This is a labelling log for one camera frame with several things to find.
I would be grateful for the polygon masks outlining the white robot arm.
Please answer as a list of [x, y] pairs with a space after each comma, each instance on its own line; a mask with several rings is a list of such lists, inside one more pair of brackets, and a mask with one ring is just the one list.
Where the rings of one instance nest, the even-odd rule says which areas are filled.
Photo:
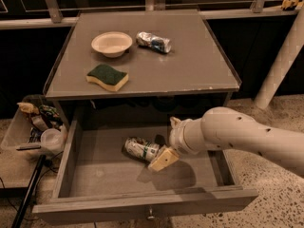
[[284, 169], [304, 176], [304, 134], [258, 123], [228, 107], [214, 107], [199, 119], [172, 117], [169, 144], [148, 165], [158, 172], [181, 155], [236, 149], [257, 154]]

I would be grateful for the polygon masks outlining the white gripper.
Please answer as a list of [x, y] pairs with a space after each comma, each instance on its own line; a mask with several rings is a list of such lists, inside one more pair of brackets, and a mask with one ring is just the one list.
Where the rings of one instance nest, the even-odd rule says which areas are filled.
[[171, 117], [170, 124], [169, 144], [172, 148], [165, 146], [159, 151], [148, 165], [148, 169], [152, 172], [159, 172], [175, 163], [180, 158], [179, 154], [197, 155], [204, 149], [205, 140], [200, 119], [182, 121], [176, 117]]

